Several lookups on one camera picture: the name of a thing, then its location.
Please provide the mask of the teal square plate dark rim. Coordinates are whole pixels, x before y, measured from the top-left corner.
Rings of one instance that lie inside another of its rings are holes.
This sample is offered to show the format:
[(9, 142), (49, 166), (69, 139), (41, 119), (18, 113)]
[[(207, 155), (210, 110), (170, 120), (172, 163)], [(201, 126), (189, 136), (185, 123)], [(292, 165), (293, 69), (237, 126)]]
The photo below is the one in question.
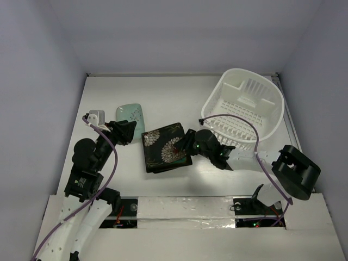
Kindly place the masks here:
[(192, 159), (190, 157), (184, 157), (171, 163), (166, 163), (162, 159), (148, 158), (145, 160), (147, 173), (161, 173), (190, 165), (192, 165)]

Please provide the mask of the light green speckled plate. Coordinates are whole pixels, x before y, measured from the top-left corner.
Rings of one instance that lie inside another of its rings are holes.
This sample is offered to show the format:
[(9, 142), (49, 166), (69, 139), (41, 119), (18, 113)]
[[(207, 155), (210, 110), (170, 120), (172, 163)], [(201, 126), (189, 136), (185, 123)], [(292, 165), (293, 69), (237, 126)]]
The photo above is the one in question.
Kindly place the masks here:
[(141, 134), (145, 132), (145, 121), (142, 107), (139, 103), (121, 105), (116, 109), (116, 120), (135, 121), (136, 127), (133, 135), (133, 141), (141, 139)]

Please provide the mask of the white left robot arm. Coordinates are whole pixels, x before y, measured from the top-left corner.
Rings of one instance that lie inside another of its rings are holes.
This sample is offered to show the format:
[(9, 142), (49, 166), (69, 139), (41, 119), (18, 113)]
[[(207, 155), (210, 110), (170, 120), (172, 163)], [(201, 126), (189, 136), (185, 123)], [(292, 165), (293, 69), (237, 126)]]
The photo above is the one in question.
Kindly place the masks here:
[(83, 121), (98, 138), (84, 138), (75, 144), (57, 224), (36, 248), (32, 260), (82, 260), (105, 218), (122, 208), (120, 192), (108, 187), (113, 176), (103, 184), (101, 170), (111, 154), (118, 156), (116, 145), (132, 142), (136, 122), (110, 121), (98, 126), (86, 116)]

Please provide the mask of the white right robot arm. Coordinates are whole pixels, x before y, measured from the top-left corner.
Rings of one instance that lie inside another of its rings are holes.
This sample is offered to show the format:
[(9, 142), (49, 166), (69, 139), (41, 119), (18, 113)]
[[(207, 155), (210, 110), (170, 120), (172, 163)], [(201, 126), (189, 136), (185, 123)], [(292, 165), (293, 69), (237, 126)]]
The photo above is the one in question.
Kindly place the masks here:
[(189, 129), (184, 138), (175, 143), (175, 149), (188, 156), (201, 155), (216, 168), (228, 171), (249, 170), (264, 173), (269, 184), (257, 187), (251, 200), (251, 209), (265, 212), (274, 203), (286, 200), (309, 200), (321, 169), (316, 163), (292, 145), (275, 152), (242, 150), (222, 145), (209, 130)]

